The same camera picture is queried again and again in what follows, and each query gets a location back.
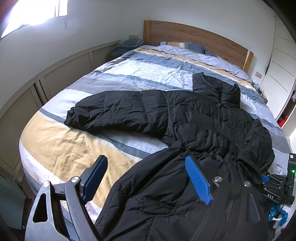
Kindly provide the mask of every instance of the pillow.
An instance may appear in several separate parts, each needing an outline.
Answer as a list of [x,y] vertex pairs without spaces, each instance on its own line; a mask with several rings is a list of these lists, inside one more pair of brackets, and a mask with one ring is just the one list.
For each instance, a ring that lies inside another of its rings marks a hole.
[[208,56],[218,57],[213,52],[207,50],[201,44],[181,43],[181,42],[165,42],[165,41],[163,41],[163,42],[160,42],[159,45],[160,46],[161,45],[170,45],[170,46],[180,47],[180,48],[183,48],[183,49],[189,49],[189,50],[194,51],[196,53],[201,53],[201,54],[205,54],[205,55],[208,55]]

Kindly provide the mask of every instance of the bed sheet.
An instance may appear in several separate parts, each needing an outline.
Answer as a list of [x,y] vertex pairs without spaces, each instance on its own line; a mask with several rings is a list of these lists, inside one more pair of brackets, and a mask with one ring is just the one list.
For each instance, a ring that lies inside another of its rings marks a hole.
[[[167,146],[156,138],[137,133],[108,130],[91,135],[69,128],[63,124],[67,111],[83,98],[103,91],[192,91],[192,75],[199,72],[239,85],[241,108],[260,119],[271,135],[275,160],[269,171],[286,175],[290,152],[287,140],[246,73],[216,57],[174,46],[145,45],[83,76],[32,117],[20,139],[21,160],[31,186],[46,180],[53,184],[66,182],[90,167],[100,154],[106,155],[108,170],[94,199],[86,205],[94,222],[115,181],[135,163]],[[71,222],[66,203],[62,206]]]

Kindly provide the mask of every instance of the window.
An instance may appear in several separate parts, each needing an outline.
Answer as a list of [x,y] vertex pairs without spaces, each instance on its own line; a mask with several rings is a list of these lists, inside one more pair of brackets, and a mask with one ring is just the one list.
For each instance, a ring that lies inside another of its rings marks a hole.
[[67,5],[68,0],[19,0],[11,10],[1,38],[28,24],[37,25],[49,18],[65,16]]

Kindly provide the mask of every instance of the white wardrobe door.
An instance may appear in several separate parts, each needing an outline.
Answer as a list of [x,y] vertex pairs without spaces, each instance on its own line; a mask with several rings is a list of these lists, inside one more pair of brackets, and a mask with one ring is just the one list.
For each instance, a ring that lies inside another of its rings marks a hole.
[[296,45],[294,43],[288,40],[276,37],[274,48],[296,59]]
[[279,17],[276,17],[276,35],[280,38],[283,38],[283,39],[286,39],[292,43],[295,43],[291,34],[287,30],[287,28],[283,24],[283,22],[279,19]]
[[286,53],[283,53],[282,51],[275,49],[272,56],[272,61],[284,68],[291,75],[296,76],[296,59],[292,58]]
[[270,63],[268,74],[277,80],[286,91],[289,92],[293,88],[295,77],[275,62]]
[[266,83],[268,84],[264,85],[264,93],[268,99],[267,106],[276,118],[285,105],[289,93],[270,75],[267,75]]

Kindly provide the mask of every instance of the wooden headboard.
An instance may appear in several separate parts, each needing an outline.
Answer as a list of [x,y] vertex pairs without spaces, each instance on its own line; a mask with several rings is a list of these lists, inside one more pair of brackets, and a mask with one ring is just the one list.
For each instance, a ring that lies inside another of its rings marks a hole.
[[197,43],[222,59],[237,65],[248,73],[253,53],[241,45],[207,30],[180,23],[144,21],[143,39],[146,44],[158,46],[161,41]]

